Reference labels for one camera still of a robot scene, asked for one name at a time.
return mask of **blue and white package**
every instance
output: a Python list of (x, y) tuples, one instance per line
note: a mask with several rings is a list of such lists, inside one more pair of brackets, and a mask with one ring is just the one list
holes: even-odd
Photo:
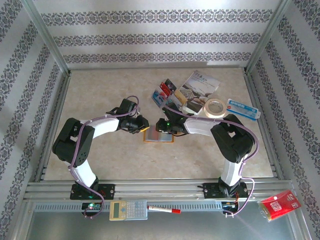
[(226, 110), (235, 114), (239, 114), (248, 119), (256, 121), (260, 118), (261, 112), (257, 108), (247, 106), (241, 102), (234, 101), (229, 99), (226, 104)]

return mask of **patterned wallpaper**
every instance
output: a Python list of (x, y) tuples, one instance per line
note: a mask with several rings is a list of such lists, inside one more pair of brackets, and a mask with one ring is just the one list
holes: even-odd
[(70, 69), (245, 67), (280, 0), (37, 0)]
[(0, 240), (34, 179), (62, 72), (18, 0), (0, 0)]
[(320, 239), (319, 17), (319, 1), (292, 1), (251, 75), (312, 239)]

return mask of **blue label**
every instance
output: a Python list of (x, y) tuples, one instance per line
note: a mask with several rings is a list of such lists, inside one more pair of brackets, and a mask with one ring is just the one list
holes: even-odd
[(254, 113), (257, 113), (257, 110), (252, 108), (252, 107), (249, 107), (247, 105), (244, 105), (240, 102), (236, 102), (236, 101), (230, 101), (229, 104), (231, 105), (234, 105), (234, 106), (237, 106), (237, 107), (240, 107), (242, 109), (245, 109), (245, 110), (248, 110), (248, 111), (251, 111), (251, 112), (254, 112)]

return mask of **wire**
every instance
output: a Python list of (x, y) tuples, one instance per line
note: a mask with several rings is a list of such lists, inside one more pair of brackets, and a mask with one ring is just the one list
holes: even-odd
[(239, 204), (239, 194), (238, 194), (238, 192), (235, 192), (235, 197), (236, 197), (235, 205), (238, 205)]
[(182, 137), (182, 136), (185, 136), (185, 135), (187, 135), (187, 133), (184, 133), (184, 134), (180, 134), (180, 135), (175, 135), (175, 134), (172, 134), (172, 133), (171, 133), (171, 135), (172, 135), (172, 136), (175, 136), (175, 137)]
[(248, 156), (246, 159), (243, 160), (243, 163), (245, 163), (250, 158), (252, 158), (254, 155), (256, 155), (258, 150), (259, 150), (259, 140), (258, 140), (257, 136), (249, 128), (247, 128), (247, 127), (245, 127), (245, 126), (243, 126), (241, 124), (238, 124), (238, 123), (233, 122), (233, 121), (224, 120), (224, 119), (190, 116), (190, 115), (184, 114), (184, 113), (182, 113), (180, 111), (176, 111), (176, 110), (168, 107), (167, 105), (163, 105), (162, 107), (170, 110), (171, 112), (174, 112), (176, 114), (179, 114), (181, 116), (184, 116), (184, 117), (187, 117), (187, 118), (190, 118), (190, 119), (202, 120), (202, 121), (206, 121), (206, 122), (226, 123), (226, 124), (229, 124), (229, 125), (234, 125), (236, 127), (239, 127), (241, 129), (247, 131), (253, 137), (253, 139), (255, 141), (255, 144), (256, 144), (256, 148), (255, 148), (254, 152), (250, 156)]
[(238, 211), (232, 212), (232, 211), (228, 211), (228, 210), (223, 210), (224, 212), (226, 212), (226, 213), (229, 214), (229, 215), (225, 215), (226, 217), (229, 217), (229, 216), (232, 216), (232, 217), (233, 217), (233, 216), (237, 215), (238, 213), (240, 213), (240, 212), (245, 208), (245, 206), (247, 205), (249, 199), (250, 199), (251, 196), (252, 196), (252, 193), (254, 192), (255, 184), (256, 184), (256, 183), (255, 183), (255, 180), (254, 180), (253, 178), (251, 178), (251, 177), (241, 177), (241, 179), (244, 179), (244, 180), (247, 179), (247, 180), (251, 180), (251, 181), (252, 181), (251, 191), (250, 191), (248, 197), (246, 198), (246, 200), (244, 201), (243, 205), (240, 207), (240, 209), (238, 209)]
[[(76, 162), (76, 159), (77, 159), (77, 155), (78, 155), (78, 152), (79, 152), (79, 146), (80, 146), (80, 140), (81, 140), (82, 132), (83, 132), (83, 130), (84, 130), (84, 128), (85, 128), (86, 125), (88, 125), (88, 124), (90, 124), (90, 123), (92, 123), (92, 122), (95, 122), (95, 121), (97, 121), (97, 120), (109, 119), (109, 118), (125, 117), (125, 116), (127, 116), (127, 115), (132, 114), (132, 113), (133, 113), (134, 111), (136, 111), (136, 110), (138, 109), (138, 107), (139, 107), (139, 98), (138, 98), (137, 96), (135, 96), (135, 95), (131, 95), (131, 96), (128, 96), (126, 99), (129, 99), (129, 98), (135, 98), (135, 99), (136, 99), (136, 106), (135, 106), (135, 108), (134, 108), (132, 111), (127, 112), (127, 113), (124, 113), (124, 114), (119, 114), (119, 115), (107, 115), (107, 114), (105, 114), (104, 116), (99, 116), (99, 117), (93, 118), (93, 119), (91, 119), (91, 120), (89, 120), (89, 121), (86, 121), (84, 124), (82, 124), (82, 126), (81, 126), (81, 128), (80, 128), (80, 130), (79, 130), (78, 139), (77, 139), (77, 141), (76, 141), (73, 158), (72, 158), (72, 161), (71, 161), (70, 166), (68, 166), (68, 169), (69, 169), (71, 175), (73, 176), (73, 178), (76, 180), (76, 182), (77, 182), (78, 184), (80, 184), (81, 186), (83, 186), (84, 188), (86, 188), (87, 190), (89, 190), (90, 192), (98, 195), (98, 196), (101, 198), (101, 200), (102, 200), (100, 210), (99, 210), (95, 215), (90, 216), (90, 219), (95, 218), (96, 216), (98, 216), (98, 215), (102, 212), (102, 210), (103, 210), (103, 208), (104, 208), (104, 205), (105, 205), (105, 199), (104, 199), (104, 197), (103, 197), (100, 193), (98, 193), (97, 191), (91, 189), (90, 187), (86, 186), (83, 182), (81, 182), (80, 179), (78, 179), (78, 177), (76, 176), (76, 174), (75, 174), (75, 172), (74, 172), (73, 167), (74, 167), (74, 165), (75, 165), (75, 162)], [(84, 217), (85, 217), (85, 218), (88, 217), (88, 216), (86, 215), (87, 210), (88, 210), (88, 209), (86, 209), (86, 210), (84, 211)]]
[(226, 217), (228, 217), (228, 216), (232, 216), (232, 217), (233, 217), (233, 216), (237, 215), (238, 213), (240, 213), (240, 212), (245, 208), (245, 206), (247, 205), (247, 203), (248, 203), (249, 199), (251, 198), (252, 193), (254, 192), (254, 189), (255, 189), (255, 180), (254, 180), (253, 178), (251, 178), (251, 177), (243, 177), (243, 176), (241, 176), (241, 173), (242, 173), (242, 170), (243, 170), (243, 168), (244, 168), (244, 165), (246, 164), (246, 161), (248, 161), (248, 160), (251, 159), (254, 155), (256, 155), (257, 152), (258, 152), (258, 150), (259, 150), (259, 140), (258, 140), (257, 136), (256, 136), (249, 128), (247, 128), (247, 127), (245, 127), (245, 126), (243, 126), (243, 125), (241, 125), (241, 124), (238, 124), (238, 123), (236, 123), (236, 122), (233, 122), (233, 121), (228, 121), (228, 120), (224, 120), (224, 119), (216, 119), (216, 118), (206, 118), (206, 117), (190, 116), (190, 115), (184, 114), (184, 113), (182, 113), (182, 112), (180, 112), (180, 111), (176, 111), (176, 110), (168, 107), (168, 106), (165, 105), (165, 104), (162, 104), (161, 107), (164, 107), (164, 108), (170, 110), (170, 111), (173, 112), (173, 113), (179, 114), (179, 115), (181, 115), (181, 116), (184, 116), (184, 117), (187, 117), (187, 118), (190, 118), (190, 119), (202, 120), (202, 121), (206, 121), (206, 122), (226, 123), (226, 124), (229, 124), (229, 125), (234, 125), (234, 126), (236, 126), (236, 127), (239, 127), (239, 128), (241, 128), (241, 129), (247, 131), (247, 132), (253, 137), (253, 139), (254, 139), (254, 141), (255, 141), (255, 150), (253, 151), (253, 153), (252, 153), (250, 156), (248, 156), (246, 159), (244, 159), (244, 160), (242, 161), (241, 166), (240, 166), (240, 169), (239, 169), (239, 172), (238, 172), (238, 175), (240, 176), (241, 179), (244, 179), (244, 180), (247, 179), (247, 180), (251, 180), (251, 181), (252, 181), (251, 191), (250, 191), (248, 197), (246, 198), (246, 200), (244, 201), (242, 207), (240, 207), (240, 209), (238, 209), (238, 211), (236, 211), (236, 212), (231, 212), (231, 211), (228, 211), (228, 210), (224, 210), (224, 212), (227, 212), (227, 213), (230, 214), (230, 215), (226, 215)]

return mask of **roll of tape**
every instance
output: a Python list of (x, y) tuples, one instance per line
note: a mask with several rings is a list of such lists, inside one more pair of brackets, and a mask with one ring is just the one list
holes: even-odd
[(225, 115), (227, 107), (226, 104), (221, 100), (211, 98), (208, 101), (206, 101), (203, 110), (208, 118), (219, 119)]

